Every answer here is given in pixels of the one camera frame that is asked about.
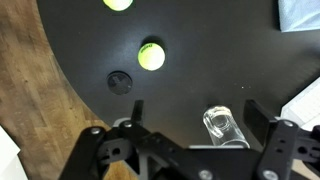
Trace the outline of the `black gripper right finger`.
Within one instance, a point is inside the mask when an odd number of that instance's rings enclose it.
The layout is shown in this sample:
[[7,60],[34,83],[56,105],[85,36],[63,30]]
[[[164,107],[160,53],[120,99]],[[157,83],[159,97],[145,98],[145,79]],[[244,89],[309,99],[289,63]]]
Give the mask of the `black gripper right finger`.
[[244,122],[254,136],[266,136],[277,120],[254,100],[247,100],[243,112]]

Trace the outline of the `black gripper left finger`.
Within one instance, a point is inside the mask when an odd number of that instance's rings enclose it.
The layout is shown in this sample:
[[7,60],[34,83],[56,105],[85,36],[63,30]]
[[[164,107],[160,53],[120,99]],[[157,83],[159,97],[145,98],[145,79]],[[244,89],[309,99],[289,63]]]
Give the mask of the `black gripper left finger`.
[[144,117],[144,101],[136,100],[134,103],[131,120],[139,125],[142,125],[143,117]]

